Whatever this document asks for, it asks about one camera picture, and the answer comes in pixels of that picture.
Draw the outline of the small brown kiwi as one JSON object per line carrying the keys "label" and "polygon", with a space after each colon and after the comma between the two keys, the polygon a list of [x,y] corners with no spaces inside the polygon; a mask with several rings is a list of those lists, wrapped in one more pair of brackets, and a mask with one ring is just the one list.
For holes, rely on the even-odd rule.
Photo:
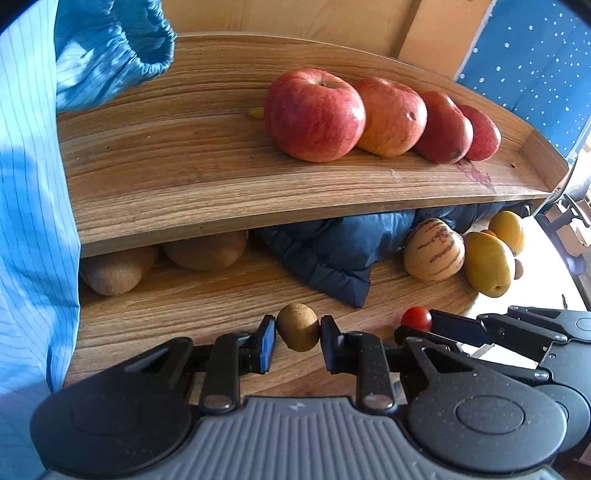
{"label": "small brown kiwi", "polygon": [[521,261],[519,259],[515,259],[515,273],[514,273],[514,279],[518,280],[523,276],[523,265],[521,263]]}
{"label": "small brown kiwi", "polygon": [[277,315],[276,330],[291,350],[307,352],[318,343],[320,321],[308,305],[291,303]]}

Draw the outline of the red cherry tomato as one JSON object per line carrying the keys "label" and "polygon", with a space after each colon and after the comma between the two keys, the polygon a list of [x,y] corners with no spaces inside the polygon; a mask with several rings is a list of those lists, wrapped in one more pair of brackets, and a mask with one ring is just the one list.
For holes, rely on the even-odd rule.
{"label": "red cherry tomato", "polygon": [[401,325],[416,330],[430,332],[433,319],[431,312],[422,306],[414,306],[404,312],[401,317]]}

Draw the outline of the large yellow pear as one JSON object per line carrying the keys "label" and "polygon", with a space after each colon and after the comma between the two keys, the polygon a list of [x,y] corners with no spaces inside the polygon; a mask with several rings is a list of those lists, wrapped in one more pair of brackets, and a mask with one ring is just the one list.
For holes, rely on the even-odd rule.
{"label": "large yellow pear", "polygon": [[491,298],[503,296],[515,275],[515,260],[509,247],[482,232],[468,233],[465,247],[464,270],[472,287]]}

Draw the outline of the striped pepino melon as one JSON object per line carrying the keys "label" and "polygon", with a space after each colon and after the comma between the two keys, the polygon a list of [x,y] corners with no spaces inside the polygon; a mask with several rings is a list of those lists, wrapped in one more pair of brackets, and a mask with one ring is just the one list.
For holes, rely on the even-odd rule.
{"label": "striped pepino melon", "polygon": [[404,268],[424,281],[439,282],[456,275],[465,261],[463,237],[438,218],[421,222],[407,238]]}

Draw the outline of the yellow lemon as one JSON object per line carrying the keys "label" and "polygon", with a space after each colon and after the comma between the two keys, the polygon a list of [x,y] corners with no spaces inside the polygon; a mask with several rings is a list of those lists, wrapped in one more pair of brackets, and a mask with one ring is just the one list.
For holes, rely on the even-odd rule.
{"label": "yellow lemon", "polygon": [[517,256],[525,247],[522,218],[512,211],[500,211],[489,222],[489,229]]}

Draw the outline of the small orange mandarin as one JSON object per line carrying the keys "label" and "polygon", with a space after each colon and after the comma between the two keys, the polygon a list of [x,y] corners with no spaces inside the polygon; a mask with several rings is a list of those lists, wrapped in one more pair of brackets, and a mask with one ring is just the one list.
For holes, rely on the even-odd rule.
{"label": "small orange mandarin", "polygon": [[489,229],[482,230],[479,233],[487,234],[487,235],[490,235],[492,237],[498,238],[498,236],[496,235],[496,233],[493,232],[492,230],[489,230]]}

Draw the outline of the brown kiwi under shelf right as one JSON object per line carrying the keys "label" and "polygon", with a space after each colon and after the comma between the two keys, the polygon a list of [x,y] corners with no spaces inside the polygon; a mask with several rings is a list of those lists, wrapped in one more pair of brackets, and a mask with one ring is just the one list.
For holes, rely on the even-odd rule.
{"label": "brown kiwi under shelf right", "polygon": [[194,271],[216,271],[235,264],[245,252],[246,230],[178,240],[162,244],[166,256],[176,265]]}

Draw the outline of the brown kiwi under shelf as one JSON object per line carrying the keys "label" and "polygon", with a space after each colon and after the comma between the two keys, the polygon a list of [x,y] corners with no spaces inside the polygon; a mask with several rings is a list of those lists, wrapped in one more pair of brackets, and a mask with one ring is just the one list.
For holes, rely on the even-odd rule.
{"label": "brown kiwi under shelf", "polygon": [[129,292],[147,275],[158,256],[155,246],[133,248],[80,261],[82,280],[103,296]]}
{"label": "brown kiwi under shelf", "polygon": [[216,271],[235,264],[245,252],[246,230],[178,240],[162,244],[166,256],[176,265],[194,271]]}

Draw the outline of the black office chair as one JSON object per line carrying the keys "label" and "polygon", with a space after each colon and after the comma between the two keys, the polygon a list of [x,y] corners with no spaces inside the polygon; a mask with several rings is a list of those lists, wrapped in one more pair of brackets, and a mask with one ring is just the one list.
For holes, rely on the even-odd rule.
{"label": "black office chair", "polygon": [[565,184],[536,215],[590,309],[590,152],[581,150]]}

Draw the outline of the red apple rightmost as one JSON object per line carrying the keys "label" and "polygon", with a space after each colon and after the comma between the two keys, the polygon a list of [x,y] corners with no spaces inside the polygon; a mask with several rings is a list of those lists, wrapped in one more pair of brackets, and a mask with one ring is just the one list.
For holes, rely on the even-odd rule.
{"label": "red apple rightmost", "polygon": [[473,141],[465,157],[471,161],[490,159],[501,145],[499,128],[488,115],[473,106],[460,105],[459,109],[473,127]]}

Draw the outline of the curved wooden shelf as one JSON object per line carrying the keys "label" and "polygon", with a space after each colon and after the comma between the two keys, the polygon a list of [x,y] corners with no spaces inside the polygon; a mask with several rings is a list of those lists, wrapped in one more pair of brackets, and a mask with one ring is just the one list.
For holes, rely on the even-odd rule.
{"label": "curved wooden shelf", "polygon": [[[485,162],[436,165],[361,150],[326,164],[277,150],[263,104],[283,72],[390,78],[488,114],[502,133]],[[538,131],[434,72],[377,54],[286,37],[185,34],[159,78],[103,106],[61,114],[58,134],[84,256],[315,219],[548,197],[568,165]]]}

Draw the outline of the red apple leftmost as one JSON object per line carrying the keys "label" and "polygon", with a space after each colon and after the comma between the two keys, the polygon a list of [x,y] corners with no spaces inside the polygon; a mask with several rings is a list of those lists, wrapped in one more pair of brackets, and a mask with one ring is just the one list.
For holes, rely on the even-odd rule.
{"label": "red apple leftmost", "polygon": [[366,109],[350,83],[327,71],[305,68],[273,80],[263,119],[274,145],[283,153],[328,163],[356,146],[366,125]]}

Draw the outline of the blue dotted fabric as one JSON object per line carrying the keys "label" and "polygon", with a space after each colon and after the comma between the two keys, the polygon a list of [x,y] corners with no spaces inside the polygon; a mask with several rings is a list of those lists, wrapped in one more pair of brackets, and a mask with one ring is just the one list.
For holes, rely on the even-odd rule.
{"label": "blue dotted fabric", "polygon": [[456,81],[570,160],[590,134],[590,26],[564,1],[496,1]]}

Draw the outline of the wooden board panel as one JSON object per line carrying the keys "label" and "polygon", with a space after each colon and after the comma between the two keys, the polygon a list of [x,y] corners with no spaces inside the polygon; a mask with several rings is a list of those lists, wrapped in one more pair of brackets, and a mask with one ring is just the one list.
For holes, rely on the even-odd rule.
{"label": "wooden board panel", "polygon": [[164,0],[178,33],[249,32],[352,47],[457,78],[493,1]]}

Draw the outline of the light blue striped garment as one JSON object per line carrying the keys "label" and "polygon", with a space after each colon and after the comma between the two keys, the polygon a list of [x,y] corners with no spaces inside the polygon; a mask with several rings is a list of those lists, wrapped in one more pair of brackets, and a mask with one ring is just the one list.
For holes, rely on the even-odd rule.
{"label": "light blue striped garment", "polygon": [[76,345],[80,240],[57,116],[164,73],[175,34],[157,1],[1,5],[1,475],[36,479],[35,408]]}

